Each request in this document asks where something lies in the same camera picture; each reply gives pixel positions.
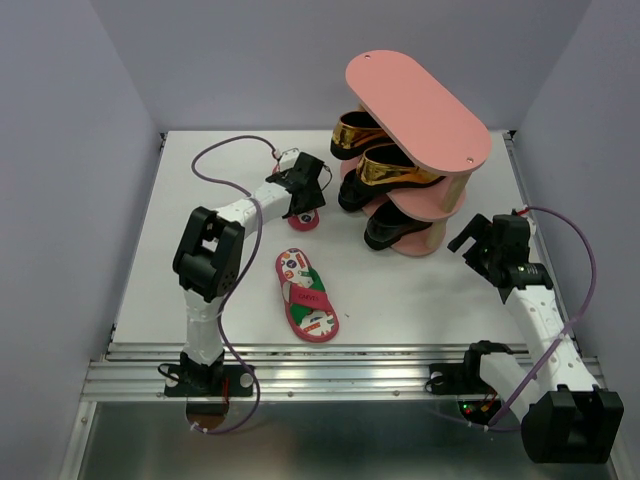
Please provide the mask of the upturned pink sole sandal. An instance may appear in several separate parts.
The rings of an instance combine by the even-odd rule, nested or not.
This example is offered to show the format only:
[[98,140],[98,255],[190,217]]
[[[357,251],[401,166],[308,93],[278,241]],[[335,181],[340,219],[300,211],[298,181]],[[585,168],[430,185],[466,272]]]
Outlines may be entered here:
[[[280,170],[281,170],[280,164],[276,163],[276,165],[272,169],[272,173],[280,172]],[[312,185],[310,187],[310,193],[308,195],[309,199],[307,199],[308,200],[307,203],[313,203],[311,201],[312,197],[317,196],[316,194],[318,189],[315,187],[316,185]],[[318,213],[318,207],[314,207],[311,210],[296,214],[295,216],[292,215],[286,218],[286,221],[289,224],[289,226],[296,231],[300,231],[300,232],[311,231],[319,225],[320,216]]]

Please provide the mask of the black patent loafer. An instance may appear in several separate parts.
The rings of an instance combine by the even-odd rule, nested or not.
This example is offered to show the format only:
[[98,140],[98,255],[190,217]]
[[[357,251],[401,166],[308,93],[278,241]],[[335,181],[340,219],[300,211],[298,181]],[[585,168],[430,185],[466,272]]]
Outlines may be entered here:
[[338,203],[346,212],[361,210],[369,204],[381,191],[376,187],[365,184],[360,175],[352,170],[348,172],[340,185]]
[[431,222],[409,217],[388,200],[368,219],[364,241],[371,249],[380,251],[391,247],[406,235],[424,231],[431,226]]

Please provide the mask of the gold metallic loafer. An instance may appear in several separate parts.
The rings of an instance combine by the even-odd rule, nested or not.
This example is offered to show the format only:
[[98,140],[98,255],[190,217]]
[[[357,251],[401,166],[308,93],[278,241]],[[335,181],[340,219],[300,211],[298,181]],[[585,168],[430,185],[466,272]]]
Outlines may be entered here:
[[371,147],[362,154],[355,173],[355,186],[366,194],[387,193],[402,188],[427,188],[444,176],[415,165],[396,144]]
[[335,158],[346,161],[389,141],[390,137],[368,112],[350,111],[340,117],[333,130],[330,152]]

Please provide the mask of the colourful red-strap sandal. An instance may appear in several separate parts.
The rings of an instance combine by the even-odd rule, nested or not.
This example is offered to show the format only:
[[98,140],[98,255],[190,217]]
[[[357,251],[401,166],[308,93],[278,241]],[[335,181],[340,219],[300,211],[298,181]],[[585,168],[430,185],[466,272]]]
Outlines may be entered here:
[[293,333],[309,343],[332,340],[339,332],[339,319],[320,275],[304,252],[285,250],[277,257],[275,270]]

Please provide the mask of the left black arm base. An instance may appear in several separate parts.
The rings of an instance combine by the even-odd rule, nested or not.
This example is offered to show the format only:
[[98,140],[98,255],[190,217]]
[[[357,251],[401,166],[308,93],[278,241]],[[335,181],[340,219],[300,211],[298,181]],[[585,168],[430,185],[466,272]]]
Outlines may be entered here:
[[254,393],[253,378],[240,365],[187,369],[161,363],[157,371],[164,378],[164,395],[169,398],[249,398]]

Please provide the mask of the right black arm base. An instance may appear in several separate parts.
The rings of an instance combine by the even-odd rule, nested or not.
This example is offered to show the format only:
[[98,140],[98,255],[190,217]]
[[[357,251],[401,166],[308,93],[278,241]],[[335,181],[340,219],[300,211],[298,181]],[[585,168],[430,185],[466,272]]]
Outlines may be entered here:
[[493,389],[480,377],[480,361],[484,355],[513,354],[505,344],[482,340],[472,343],[461,363],[431,363],[425,390],[434,395],[484,395]]

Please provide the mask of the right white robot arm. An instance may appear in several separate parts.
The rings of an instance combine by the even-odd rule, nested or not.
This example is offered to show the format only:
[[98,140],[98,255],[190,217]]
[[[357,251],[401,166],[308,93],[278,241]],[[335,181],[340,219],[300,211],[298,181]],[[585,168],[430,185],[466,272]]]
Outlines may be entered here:
[[500,430],[502,418],[512,413],[533,462],[603,464],[621,424],[623,402],[582,362],[570,336],[581,316],[562,320],[550,274],[529,259],[530,236],[525,213],[512,211],[491,219],[477,214],[449,242],[452,252],[473,242],[465,263],[498,290],[533,362],[524,370],[509,347],[480,341],[465,353],[458,377],[466,387],[488,387],[500,398],[500,409],[483,430]]

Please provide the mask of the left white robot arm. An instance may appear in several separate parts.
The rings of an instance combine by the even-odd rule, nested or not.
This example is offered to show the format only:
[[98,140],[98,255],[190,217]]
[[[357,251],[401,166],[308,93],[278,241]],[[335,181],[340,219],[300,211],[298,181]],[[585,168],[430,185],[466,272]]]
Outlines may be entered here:
[[318,209],[325,205],[319,181],[325,169],[323,161],[293,149],[281,157],[273,173],[256,190],[249,191],[192,168],[200,179],[229,186],[242,194],[241,199],[217,209],[194,209],[172,262],[187,311],[187,337],[180,367],[199,393],[213,393],[222,384],[221,310],[242,277],[245,238],[253,233],[260,235],[266,223],[276,219],[287,220],[299,231],[315,228],[319,223]]

